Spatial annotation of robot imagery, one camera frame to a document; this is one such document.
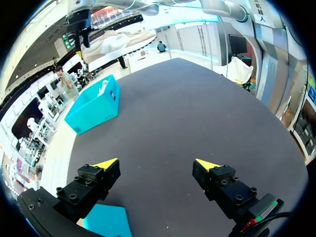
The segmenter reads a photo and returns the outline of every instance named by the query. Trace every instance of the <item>teal object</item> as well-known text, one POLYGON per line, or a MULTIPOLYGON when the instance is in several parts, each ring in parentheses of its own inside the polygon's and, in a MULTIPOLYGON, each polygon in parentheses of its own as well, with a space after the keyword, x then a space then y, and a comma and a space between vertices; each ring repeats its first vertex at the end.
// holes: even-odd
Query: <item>teal object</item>
POLYGON ((78 134, 119 115, 120 86, 110 75, 85 91, 77 98, 65 117, 66 123, 78 134), (102 82, 108 80, 104 93, 97 96, 102 82))
POLYGON ((96 204, 83 220, 85 229, 106 237, 132 237, 125 208, 96 204))

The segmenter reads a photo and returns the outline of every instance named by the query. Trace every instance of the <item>white robot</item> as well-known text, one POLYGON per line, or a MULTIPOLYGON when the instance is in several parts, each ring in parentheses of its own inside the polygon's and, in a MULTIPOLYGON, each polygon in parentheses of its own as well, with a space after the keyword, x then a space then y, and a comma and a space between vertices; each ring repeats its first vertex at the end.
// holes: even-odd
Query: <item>white robot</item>
POLYGON ((28 119, 27 126, 33 133, 35 133, 39 128, 39 125, 35 122, 34 118, 28 119))

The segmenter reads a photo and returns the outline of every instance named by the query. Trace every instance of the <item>person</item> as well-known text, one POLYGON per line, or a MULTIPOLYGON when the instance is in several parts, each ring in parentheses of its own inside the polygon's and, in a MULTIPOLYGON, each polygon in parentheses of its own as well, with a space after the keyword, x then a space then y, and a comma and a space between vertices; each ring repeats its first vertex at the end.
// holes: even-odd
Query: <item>person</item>
POLYGON ((71 76, 69 73, 63 71, 62 66, 57 66, 55 69, 55 73, 61 77, 61 87, 64 88, 66 94, 69 96, 69 98, 73 98, 75 101, 78 96, 78 90, 74 83, 71 81, 71 76))
POLYGON ((165 52, 166 48, 167 46, 163 44, 162 41, 159 41, 159 44, 157 45, 157 49, 159 50, 159 52, 165 52))
POLYGON ((125 61, 124 61, 123 56, 118 57, 118 61, 119 61, 120 66, 121 66, 123 69, 126 69, 126 68, 127 68, 127 66, 125 65, 125 61))

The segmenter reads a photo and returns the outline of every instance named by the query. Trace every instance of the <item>monitor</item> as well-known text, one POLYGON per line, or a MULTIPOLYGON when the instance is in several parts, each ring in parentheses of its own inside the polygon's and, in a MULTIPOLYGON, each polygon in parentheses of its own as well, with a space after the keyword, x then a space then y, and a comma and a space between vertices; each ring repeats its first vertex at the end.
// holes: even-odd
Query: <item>monitor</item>
POLYGON ((44 97, 45 97, 45 94, 48 93, 48 92, 49 92, 49 91, 48 91, 47 87, 44 86, 42 89, 40 89, 40 90, 38 91, 39 98, 40 98, 40 99, 44 98, 44 97))
POLYGON ((81 69, 82 68, 82 64, 81 64, 81 62, 78 62, 78 63, 76 63, 72 68, 70 68, 67 72, 69 73, 69 74, 71 74, 71 73, 77 73, 78 72, 78 69, 81 69))
POLYGON ((229 41, 231 44, 232 54, 246 53, 248 51, 245 37, 229 35, 229 41))
POLYGON ((53 88, 53 90, 57 88, 58 82, 59 82, 59 80, 56 79, 56 80, 54 80, 53 82, 50 83, 50 85, 51 85, 51 87, 53 88))

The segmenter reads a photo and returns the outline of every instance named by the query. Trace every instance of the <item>man in gray shirt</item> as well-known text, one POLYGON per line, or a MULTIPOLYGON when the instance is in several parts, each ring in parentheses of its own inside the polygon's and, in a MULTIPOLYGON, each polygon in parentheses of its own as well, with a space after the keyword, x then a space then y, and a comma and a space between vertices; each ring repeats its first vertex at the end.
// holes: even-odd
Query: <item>man in gray shirt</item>
POLYGON ((165 52, 166 48, 167 46, 163 44, 162 41, 159 41, 159 44, 157 45, 157 49, 159 50, 159 52, 165 52))

